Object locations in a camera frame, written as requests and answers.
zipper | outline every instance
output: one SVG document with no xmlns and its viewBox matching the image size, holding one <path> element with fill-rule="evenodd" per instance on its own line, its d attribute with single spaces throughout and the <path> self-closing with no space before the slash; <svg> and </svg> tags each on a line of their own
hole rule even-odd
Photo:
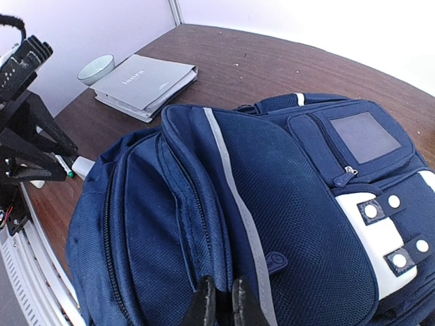
<svg viewBox="0 0 435 326">
<path fill-rule="evenodd" d="M 171 149 L 171 146 L 168 144 L 169 151 L 171 152 L 172 156 L 174 157 L 175 161 L 177 162 L 177 165 L 179 166 L 180 170 L 182 171 L 184 177 L 188 181 L 190 187 L 193 190 L 193 194 L 196 199 L 196 205 L 199 208 L 199 214 L 201 216 L 201 223 L 203 225 L 204 234 L 205 234 L 205 240 L 207 241 L 207 248 L 209 252 L 211 252 L 211 242 L 209 237 L 209 232 L 207 230 L 207 223 L 205 222 L 205 214 L 203 210 L 203 206 L 201 204 L 201 199 L 199 198 L 198 190 L 196 189 L 195 183 L 193 182 L 193 179 L 189 175 L 188 171 L 184 168 L 183 164 L 179 161 L 178 157 L 174 154 L 173 150 Z"/>
<path fill-rule="evenodd" d="M 358 174 L 358 170 L 354 169 L 350 163 L 346 160 L 344 155 L 340 152 L 338 147 L 335 145 L 332 137 L 328 134 L 324 123 L 313 113 L 307 113 L 307 116 L 316 124 L 323 138 L 325 139 L 326 145 L 330 148 L 332 154 L 336 158 L 337 162 L 345 171 L 342 175 L 334 178 L 334 184 L 337 187 L 345 187 L 350 180 L 352 180 Z"/>
<path fill-rule="evenodd" d="M 127 308 L 125 306 L 124 300 L 122 299 L 121 291 L 118 284 L 118 279 L 116 278 L 116 272 L 115 272 L 115 263 L 114 263 L 114 257 L 112 255 L 111 250 L 111 241 L 110 241 L 110 198 L 112 195 L 112 187 L 114 183 L 114 175 L 115 175 L 115 169 L 111 174 L 110 177 L 110 184 L 109 189 L 107 190 L 106 197 L 104 200 L 104 207 L 103 207 L 103 244 L 104 244 L 104 255 L 107 265 L 107 272 L 109 273 L 109 279 L 110 279 L 110 287 L 111 290 L 114 293 L 114 297 L 116 300 L 116 303 L 121 309 L 122 314 L 124 315 L 125 319 L 128 321 L 129 325 L 133 325 L 131 322 L 131 318 L 128 314 Z"/>
</svg>

white wall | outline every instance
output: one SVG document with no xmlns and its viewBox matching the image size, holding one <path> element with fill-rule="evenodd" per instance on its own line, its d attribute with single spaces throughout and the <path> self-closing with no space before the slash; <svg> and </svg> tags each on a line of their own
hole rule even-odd
<svg viewBox="0 0 435 326">
<path fill-rule="evenodd" d="M 435 95 L 433 0 L 179 0 L 184 21 L 309 44 Z"/>
<path fill-rule="evenodd" d="M 118 63 L 175 26 L 167 0 L 0 0 L 0 12 L 52 46 L 30 89 L 53 115 L 86 89 L 76 78 L 86 63 L 103 54 Z M 19 41 L 18 30 L 0 27 L 0 55 Z"/>
</svg>

cable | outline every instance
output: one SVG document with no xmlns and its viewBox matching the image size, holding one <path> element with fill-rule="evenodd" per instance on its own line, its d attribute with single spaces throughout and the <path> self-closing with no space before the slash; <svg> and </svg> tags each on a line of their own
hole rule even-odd
<svg viewBox="0 0 435 326">
<path fill-rule="evenodd" d="M 26 28 L 24 27 L 24 22 L 13 16 L 6 16 L 0 14 L 0 25 L 15 27 L 21 32 L 21 43 L 27 38 Z"/>
<path fill-rule="evenodd" d="M 3 223 L 1 224 L 1 227 L 4 228 L 7 224 L 7 220 L 9 219 L 9 216 L 11 215 L 12 211 L 14 210 L 13 206 L 9 206 L 6 210 L 6 217 L 5 220 L 3 221 Z"/>
</svg>

black robotic mount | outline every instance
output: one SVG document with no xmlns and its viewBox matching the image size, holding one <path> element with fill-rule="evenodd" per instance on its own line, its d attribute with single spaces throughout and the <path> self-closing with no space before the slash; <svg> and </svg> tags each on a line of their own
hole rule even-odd
<svg viewBox="0 0 435 326">
<path fill-rule="evenodd" d="M 52 48 L 33 35 L 27 38 L 19 18 L 0 14 L 0 25 L 21 32 L 21 43 L 0 57 L 0 228 L 7 225 L 13 235 L 29 218 L 20 183 L 64 181 L 67 173 L 53 154 L 73 162 L 77 146 L 57 126 L 41 98 L 27 90 Z"/>
</svg>

navy blue backpack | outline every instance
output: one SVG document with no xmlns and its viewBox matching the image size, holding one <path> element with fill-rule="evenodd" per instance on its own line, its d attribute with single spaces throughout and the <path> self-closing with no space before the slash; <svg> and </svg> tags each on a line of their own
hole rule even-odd
<svg viewBox="0 0 435 326">
<path fill-rule="evenodd" d="M 161 126 L 120 139 L 86 178 L 67 243 L 83 318 L 433 325 L 434 191 L 374 102 L 297 93 L 236 111 L 168 106 Z"/>
</svg>

